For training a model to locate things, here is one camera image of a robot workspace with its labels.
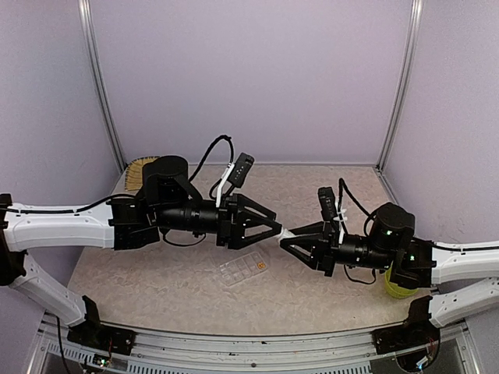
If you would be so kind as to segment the white pill bottle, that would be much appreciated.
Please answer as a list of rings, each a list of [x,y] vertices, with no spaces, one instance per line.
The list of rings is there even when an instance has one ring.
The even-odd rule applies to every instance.
[[[290,230],[286,228],[282,228],[281,232],[276,236],[276,239],[281,242],[282,240],[288,239],[288,238],[295,238],[296,234],[293,234]]]

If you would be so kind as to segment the clear plastic pill organizer box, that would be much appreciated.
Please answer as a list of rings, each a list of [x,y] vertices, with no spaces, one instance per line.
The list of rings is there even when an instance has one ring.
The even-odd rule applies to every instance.
[[[257,268],[258,263],[264,263],[266,268],[264,270],[259,270]],[[251,252],[244,256],[240,256],[226,263],[222,263],[218,267],[221,281],[226,287],[232,287],[243,281],[249,280],[250,278],[265,272],[268,268],[269,266],[258,252]]]

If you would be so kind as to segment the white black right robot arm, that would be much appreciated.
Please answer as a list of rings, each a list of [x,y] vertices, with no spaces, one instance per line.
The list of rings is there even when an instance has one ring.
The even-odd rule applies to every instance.
[[[498,243],[445,244],[416,238],[413,214],[393,203],[368,216],[367,235],[345,232],[340,217],[326,216],[317,224],[288,231],[280,246],[309,268],[329,277],[338,264],[388,272],[389,281],[408,290],[473,279],[471,284],[443,295],[412,301],[399,340],[414,346],[430,330],[444,327],[498,304]]]

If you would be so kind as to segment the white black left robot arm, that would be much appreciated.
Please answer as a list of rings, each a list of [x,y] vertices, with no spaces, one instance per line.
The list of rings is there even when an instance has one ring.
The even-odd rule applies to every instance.
[[[1,196],[1,284],[15,289],[77,328],[95,347],[109,338],[97,306],[49,276],[28,250],[87,246],[141,249],[172,231],[213,234],[216,244],[243,249],[277,237],[276,214],[242,194],[204,199],[183,157],[163,156],[143,166],[135,195],[116,194],[88,206],[26,206]]]

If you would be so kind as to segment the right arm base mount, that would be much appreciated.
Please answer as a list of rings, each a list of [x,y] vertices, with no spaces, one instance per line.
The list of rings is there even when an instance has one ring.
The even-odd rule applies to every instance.
[[[431,340],[440,340],[440,329],[430,322],[431,300],[431,296],[413,300],[409,306],[408,316],[404,321],[371,332],[378,355],[429,344]]]

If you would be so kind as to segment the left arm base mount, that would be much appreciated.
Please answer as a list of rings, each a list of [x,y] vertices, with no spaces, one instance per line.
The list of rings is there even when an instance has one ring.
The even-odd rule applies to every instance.
[[[86,295],[82,297],[85,306],[83,322],[69,328],[67,339],[82,346],[106,351],[110,354],[130,356],[136,339],[136,332],[101,322],[97,304]]]

